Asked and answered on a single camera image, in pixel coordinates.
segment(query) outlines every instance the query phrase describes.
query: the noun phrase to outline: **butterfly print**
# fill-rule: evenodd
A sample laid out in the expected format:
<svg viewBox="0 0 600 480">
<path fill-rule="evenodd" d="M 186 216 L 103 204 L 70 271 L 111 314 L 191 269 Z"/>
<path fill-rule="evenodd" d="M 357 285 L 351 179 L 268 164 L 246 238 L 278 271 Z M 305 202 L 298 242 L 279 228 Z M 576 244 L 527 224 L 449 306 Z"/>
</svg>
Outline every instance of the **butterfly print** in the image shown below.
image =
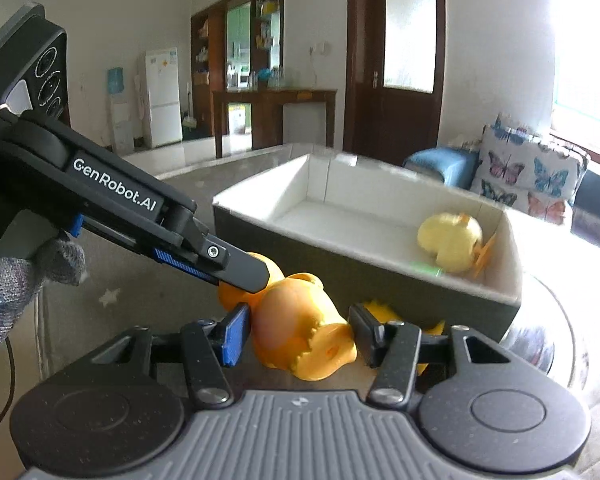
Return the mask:
<svg viewBox="0 0 600 480">
<path fill-rule="evenodd" d="M 503 128 L 493 128 L 493 133 L 500 140 L 506 139 L 506 143 L 513 142 L 516 146 L 521 146 L 525 142 L 525 137 L 517 130 L 505 130 Z"/>
<path fill-rule="evenodd" d="M 530 216 L 539 218 L 541 220 L 547 220 L 552 224 L 562 225 L 564 223 L 564 213 L 566 207 L 564 200 L 558 200 L 548 206 L 545 206 L 540 200 L 538 200 L 531 192 L 527 195 L 529 200 L 529 210 L 527 213 Z"/>
<path fill-rule="evenodd" d="M 538 191 L 548 192 L 551 196 L 562 195 L 562 186 L 567 182 L 569 170 L 555 171 L 554 174 L 549 176 L 546 166 L 536 157 L 534 159 L 534 172 Z"/>
<path fill-rule="evenodd" d="M 496 202 L 503 203 L 504 205 L 512 206 L 518 199 L 515 193 L 507 193 L 502 188 L 494 186 L 490 182 L 487 182 L 483 178 L 482 181 L 482 196 L 495 200 Z"/>
<path fill-rule="evenodd" d="M 525 169 L 525 165 L 520 164 L 519 162 L 509 165 L 509 161 L 511 160 L 510 155 L 506 162 L 503 162 L 500 157 L 493 152 L 489 152 L 489 158 L 491 159 L 489 173 L 496 178 L 503 178 L 510 186 L 518 181 L 520 173 Z"/>
</svg>

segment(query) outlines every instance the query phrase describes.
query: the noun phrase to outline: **white refrigerator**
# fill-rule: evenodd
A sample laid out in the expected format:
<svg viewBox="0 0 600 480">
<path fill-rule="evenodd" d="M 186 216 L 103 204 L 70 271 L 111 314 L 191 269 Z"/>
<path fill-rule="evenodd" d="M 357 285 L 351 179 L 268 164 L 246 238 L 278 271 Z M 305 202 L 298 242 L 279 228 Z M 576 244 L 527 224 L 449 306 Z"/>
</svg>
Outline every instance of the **white refrigerator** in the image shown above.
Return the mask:
<svg viewBox="0 0 600 480">
<path fill-rule="evenodd" d="M 144 143 L 149 148 L 182 141 L 178 49 L 147 52 L 141 70 Z"/>
</svg>

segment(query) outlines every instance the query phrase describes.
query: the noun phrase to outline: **gray ribbed plate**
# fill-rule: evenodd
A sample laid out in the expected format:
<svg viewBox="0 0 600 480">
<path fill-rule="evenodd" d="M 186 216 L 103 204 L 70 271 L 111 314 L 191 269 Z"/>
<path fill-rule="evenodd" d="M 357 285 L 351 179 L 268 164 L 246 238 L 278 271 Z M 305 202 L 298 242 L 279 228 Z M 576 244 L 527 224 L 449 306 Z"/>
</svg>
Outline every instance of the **gray ribbed plate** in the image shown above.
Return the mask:
<svg viewBox="0 0 600 480">
<path fill-rule="evenodd" d="M 370 408 L 355 392 L 248 391 L 230 408 L 199 412 L 170 450 L 110 480 L 485 478 L 440 456 L 405 415 Z M 22 480 L 60 479 L 32 470 Z"/>
</svg>

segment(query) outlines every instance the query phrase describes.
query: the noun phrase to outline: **frosted glass panel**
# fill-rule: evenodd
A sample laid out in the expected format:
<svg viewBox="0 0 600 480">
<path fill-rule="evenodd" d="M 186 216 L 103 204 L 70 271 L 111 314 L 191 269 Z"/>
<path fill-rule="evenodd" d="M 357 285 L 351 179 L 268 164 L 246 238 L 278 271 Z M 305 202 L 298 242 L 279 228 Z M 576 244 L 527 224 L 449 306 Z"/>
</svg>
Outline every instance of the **frosted glass panel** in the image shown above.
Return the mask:
<svg viewBox="0 0 600 480">
<path fill-rule="evenodd" d="M 384 86 L 433 92 L 436 0 L 386 0 Z"/>
</svg>

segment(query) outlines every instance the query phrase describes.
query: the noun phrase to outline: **gray glove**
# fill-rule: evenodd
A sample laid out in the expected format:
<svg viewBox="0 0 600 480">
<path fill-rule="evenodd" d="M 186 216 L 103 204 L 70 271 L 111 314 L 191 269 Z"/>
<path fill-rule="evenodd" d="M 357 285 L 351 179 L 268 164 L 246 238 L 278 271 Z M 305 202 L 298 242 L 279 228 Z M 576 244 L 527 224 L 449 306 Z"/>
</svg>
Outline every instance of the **gray glove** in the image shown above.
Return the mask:
<svg viewBox="0 0 600 480">
<path fill-rule="evenodd" d="M 50 240 L 40 247 L 33 260 L 0 258 L 0 343 L 45 279 L 78 285 L 85 270 L 84 251 L 67 238 Z"/>
</svg>

